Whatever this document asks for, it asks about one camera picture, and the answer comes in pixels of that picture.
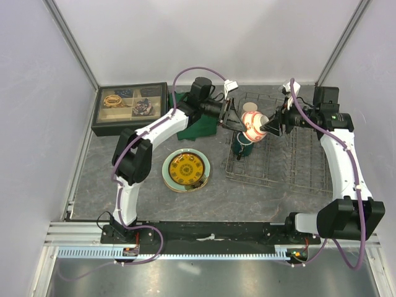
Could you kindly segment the white orange patterned bowl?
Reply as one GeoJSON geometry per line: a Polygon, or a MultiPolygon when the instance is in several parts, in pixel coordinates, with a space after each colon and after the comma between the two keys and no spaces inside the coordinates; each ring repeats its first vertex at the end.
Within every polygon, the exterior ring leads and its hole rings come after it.
{"type": "Polygon", "coordinates": [[[243,135],[247,140],[256,143],[266,136],[267,132],[260,129],[269,121],[266,115],[258,111],[249,111],[242,115],[242,121],[246,127],[246,131],[243,132],[243,135]]]}

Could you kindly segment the yellow small plate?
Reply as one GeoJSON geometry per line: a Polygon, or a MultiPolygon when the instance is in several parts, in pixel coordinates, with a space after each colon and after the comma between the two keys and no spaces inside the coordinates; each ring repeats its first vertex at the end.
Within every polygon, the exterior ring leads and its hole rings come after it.
{"type": "Polygon", "coordinates": [[[168,172],[176,184],[190,186],[203,178],[205,165],[197,154],[183,152],[171,159],[168,172]]]}

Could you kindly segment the light green flower plate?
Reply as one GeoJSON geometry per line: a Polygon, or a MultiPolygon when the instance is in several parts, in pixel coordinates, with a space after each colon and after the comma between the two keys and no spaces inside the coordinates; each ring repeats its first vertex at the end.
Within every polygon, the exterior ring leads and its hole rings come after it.
{"type": "Polygon", "coordinates": [[[193,148],[171,153],[161,169],[163,181],[174,192],[187,193],[204,187],[210,176],[209,159],[193,148]]]}

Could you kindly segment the beige bird pattern plate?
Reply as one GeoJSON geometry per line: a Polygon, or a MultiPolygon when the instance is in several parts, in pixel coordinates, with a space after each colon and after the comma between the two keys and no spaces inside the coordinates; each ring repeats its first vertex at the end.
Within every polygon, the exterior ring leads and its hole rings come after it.
{"type": "Polygon", "coordinates": [[[163,181],[165,185],[174,192],[178,193],[187,193],[187,192],[194,192],[201,188],[203,188],[208,183],[209,177],[203,175],[198,181],[195,181],[192,184],[184,185],[184,184],[177,184],[171,179],[170,175],[165,175],[163,177],[163,181]]]}

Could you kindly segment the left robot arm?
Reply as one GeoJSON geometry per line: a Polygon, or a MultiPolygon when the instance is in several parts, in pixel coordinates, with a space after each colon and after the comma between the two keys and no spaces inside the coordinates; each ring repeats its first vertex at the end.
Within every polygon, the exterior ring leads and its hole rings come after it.
{"type": "Polygon", "coordinates": [[[117,224],[114,236],[120,242],[130,243],[136,236],[134,225],[139,189],[150,173],[153,152],[160,144],[191,127],[203,115],[216,119],[225,129],[247,131],[235,109],[234,99],[228,98],[228,94],[237,88],[237,82],[224,81],[224,99],[216,101],[211,96],[212,81],[198,77],[180,101],[175,101],[175,94],[172,94],[173,108],[160,119],[136,131],[126,129],[121,133],[112,159],[112,179],[118,187],[113,212],[117,224]]]}

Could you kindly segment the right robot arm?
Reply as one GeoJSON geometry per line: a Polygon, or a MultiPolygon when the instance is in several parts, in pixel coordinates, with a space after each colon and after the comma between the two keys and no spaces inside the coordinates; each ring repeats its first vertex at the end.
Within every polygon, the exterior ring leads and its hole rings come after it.
{"type": "Polygon", "coordinates": [[[369,239],[385,214],[381,201],[372,198],[364,182],[355,150],[354,125],[348,113],[340,112],[337,87],[315,87],[312,103],[301,106],[297,82],[280,87],[285,100],[261,129],[275,136],[294,128],[310,128],[324,149],[332,179],[333,200],[318,213],[291,213],[283,228],[289,243],[298,243],[306,233],[322,238],[369,239]]]}

